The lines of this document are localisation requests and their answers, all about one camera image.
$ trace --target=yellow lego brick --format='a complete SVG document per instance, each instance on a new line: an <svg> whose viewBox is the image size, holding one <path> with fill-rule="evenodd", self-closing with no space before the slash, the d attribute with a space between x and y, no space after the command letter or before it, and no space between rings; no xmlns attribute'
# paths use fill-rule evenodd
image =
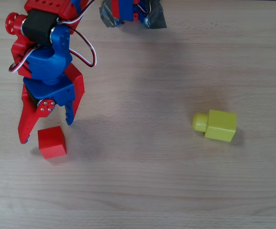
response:
<svg viewBox="0 0 276 229"><path fill-rule="evenodd" d="M210 110L209 114L197 113L193 128L205 132L207 138L231 142L236 132L236 114L216 110Z"/></svg>

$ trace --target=red cube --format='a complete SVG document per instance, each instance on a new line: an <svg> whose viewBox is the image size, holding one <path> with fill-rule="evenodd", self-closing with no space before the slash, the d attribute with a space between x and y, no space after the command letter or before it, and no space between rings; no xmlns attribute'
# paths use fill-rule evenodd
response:
<svg viewBox="0 0 276 229"><path fill-rule="evenodd" d="M39 130L38 145L45 159L67 154L65 136L60 126Z"/></svg>

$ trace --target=wire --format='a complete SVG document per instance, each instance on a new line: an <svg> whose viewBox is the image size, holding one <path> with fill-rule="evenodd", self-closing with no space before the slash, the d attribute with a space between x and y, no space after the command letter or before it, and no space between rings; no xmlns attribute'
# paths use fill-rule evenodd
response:
<svg viewBox="0 0 276 229"><path fill-rule="evenodd" d="M27 58L31 55L31 53L38 49L38 45L33 45L31 47L29 47L23 54L23 56L21 57L21 59L17 62L17 63L13 63L10 67L9 67L9 71L11 73L15 73L18 71L18 69L20 69L23 64L26 62Z"/></svg>
<svg viewBox="0 0 276 229"><path fill-rule="evenodd" d="M86 44L89 46L89 48L92 52L93 62L92 63L89 62L85 57L83 57L81 54L79 54L77 51L75 51L73 49L69 49L69 52L72 53L73 55L75 55L76 57L78 57L81 61L83 61L89 67L94 67L97 64L96 52L95 52L94 47L92 46L92 44L88 41L88 39L83 34L78 32L77 30L71 28L70 26L68 26L68 28L73 30L74 32L76 32L86 42Z"/></svg>
<svg viewBox="0 0 276 229"><path fill-rule="evenodd" d="M72 20L63 20L63 21L59 21L58 23L59 24L73 24L73 23L76 23L78 22L83 16L84 16L84 13L88 10L88 8L92 5L92 3L94 3L95 0L91 0L89 2L89 4L84 8L84 10L76 17L76 18L73 18Z"/></svg>
<svg viewBox="0 0 276 229"><path fill-rule="evenodd" d="M140 9L143 13L145 13L145 14L150 14L150 13L152 12L151 0L149 0L149 12L146 12L146 11L142 8L142 6L140 6L139 4L137 4L137 6L138 6L139 9Z"/></svg>

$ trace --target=gray tape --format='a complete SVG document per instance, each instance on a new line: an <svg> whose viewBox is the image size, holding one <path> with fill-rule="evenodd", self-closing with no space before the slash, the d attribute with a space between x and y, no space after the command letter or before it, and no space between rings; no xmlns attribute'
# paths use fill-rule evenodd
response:
<svg viewBox="0 0 276 229"><path fill-rule="evenodd" d="M102 5L100 7L100 16L101 20L107 27L115 27L117 25L123 24L122 20L114 18L112 16L110 0L103 0Z"/></svg>
<svg viewBox="0 0 276 229"><path fill-rule="evenodd" d="M149 2L151 1L152 11L146 16L143 26L149 29L166 28L166 22L163 14L163 8L160 0L145 0L145 5L149 11ZM115 27L124 22L112 16L111 0L103 0L100 7L100 16L107 27Z"/></svg>

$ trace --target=wood grain surface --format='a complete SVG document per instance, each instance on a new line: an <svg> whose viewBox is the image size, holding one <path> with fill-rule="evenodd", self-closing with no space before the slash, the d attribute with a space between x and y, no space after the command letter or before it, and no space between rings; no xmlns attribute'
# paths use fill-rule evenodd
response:
<svg viewBox="0 0 276 229"><path fill-rule="evenodd" d="M162 0L168 28L147 30L106 28L98 0L75 122L57 108L21 145L4 21L24 3L0 0L0 229L276 229L276 1ZM233 142L192 130L209 109L238 114ZM57 125L68 155L44 160L37 130Z"/></svg>

